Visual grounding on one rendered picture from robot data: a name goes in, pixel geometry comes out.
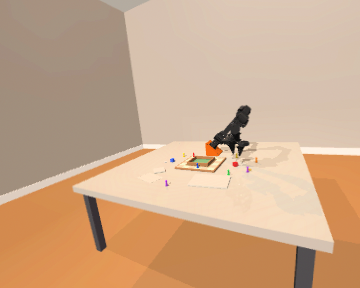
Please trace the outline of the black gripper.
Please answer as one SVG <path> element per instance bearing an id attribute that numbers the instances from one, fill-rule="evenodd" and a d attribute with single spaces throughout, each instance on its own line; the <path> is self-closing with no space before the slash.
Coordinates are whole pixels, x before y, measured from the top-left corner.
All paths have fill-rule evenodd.
<path id="1" fill-rule="evenodd" d="M 231 135 L 233 133 L 230 133 L 229 135 Z M 241 156 L 242 152 L 243 152 L 243 149 L 246 147 L 246 146 L 250 146 L 250 142 L 249 141 L 242 141 L 242 139 L 240 139 L 240 132 L 238 134 L 233 134 L 234 137 L 235 137 L 235 142 L 232 142 L 230 143 L 228 146 L 230 147 L 231 149 L 231 152 L 232 154 L 234 155 L 235 153 L 235 146 L 236 144 L 238 144 L 238 146 L 236 146 L 238 148 L 238 154 L 239 156 Z"/>

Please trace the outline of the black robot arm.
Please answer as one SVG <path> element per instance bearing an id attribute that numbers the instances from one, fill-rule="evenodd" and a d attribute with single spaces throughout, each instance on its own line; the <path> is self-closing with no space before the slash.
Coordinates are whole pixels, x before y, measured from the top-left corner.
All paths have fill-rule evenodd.
<path id="1" fill-rule="evenodd" d="M 249 114 L 252 108 L 248 105 L 242 105 L 236 113 L 236 117 L 230 122 L 230 124 L 223 130 L 214 136 L 214 140 L 209 144 L 212 148 L 216 149 L 219 144 L 229 145 L 235 142 L 233 134 L 238 134 L 241 127 L 246 127 L 249 123 Z M 244 126 L 243 126 L 244 125 Z M 231 136 L 229 132 L 233 133 Z"/>

